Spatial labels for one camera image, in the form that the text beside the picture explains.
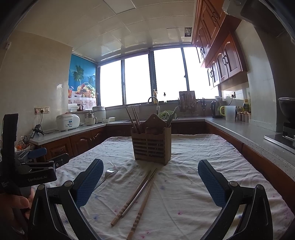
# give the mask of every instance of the palm tree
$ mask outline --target palm tree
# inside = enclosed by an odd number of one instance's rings
[[[88,77],[88,82],[91,86],[94,86],[94,80],[93,80],[93,76],[89,76]]]
[[[73,77],[75,81],[79,81],[80,85],[81,84],[81,80],[84,79],[84,69],[81,68],[81,66],[76,65],[76,71],[73,72]]]

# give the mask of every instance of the rice cooker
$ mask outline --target rice cooker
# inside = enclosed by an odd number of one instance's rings
[[[67,131],[79,127],[80,118],[76,114],[61,114],[56,117],[56,125],[59,131]]]
[[[103,122],[103,119],[106,118],[106,110],[102,106],[93,107],[92,112],[94,113],[94,116],[97,118],[98,123]]]

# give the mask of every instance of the yellow handle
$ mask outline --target yellow handle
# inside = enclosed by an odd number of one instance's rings
[[[224,106],[221,106],[221,107],[220,107],[219,112],[220,112],[220,114],[221,114],[222,116],[225,116],[225,110],[224,110],[224,113],[222,113],[222,112],[221,112],[222,109],[224,109]]]

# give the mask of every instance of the ceiling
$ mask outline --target ceiling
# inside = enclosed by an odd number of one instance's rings
[[[184,27],[193,26],[195,0],[127,1],[135,8],[115,14],[126,8],[117,6],[114,12],[103,0],[39,0],[16,30],[67,44],[97,62],[152,46],[191,42],[184,37]]]

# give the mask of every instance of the countertop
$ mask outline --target countertop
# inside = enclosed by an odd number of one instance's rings
[[[227,134],[233,136],[239,141],[243,142],[272,163],[277,165],[281,170],[283,170],[289,177],[295,180],[295,154],[285,150],[284,148],[264,139],[264,135],[275,134],[274,131],[254,126],[249,123],[236,121],[236,122],[226,122],[225,119],[214,119],[212,117],[187,117],[174,119],[173,122],[194,122],[194,121],[205,121],[214,127],[226,132]],[[42,145],[48,142],[52,142],[58,139],[69,137],[78,133],[90,131],[106,125],[129,125],[131,122],[126,122],[126,120],[115,121],[110,123],[98,123],[92,126],[82,126],[76,129],[64,131],[64,132],[54,132],[50,134],[45,134],[44,136],[34,137],[30,140],[31,143],[35,145]]]

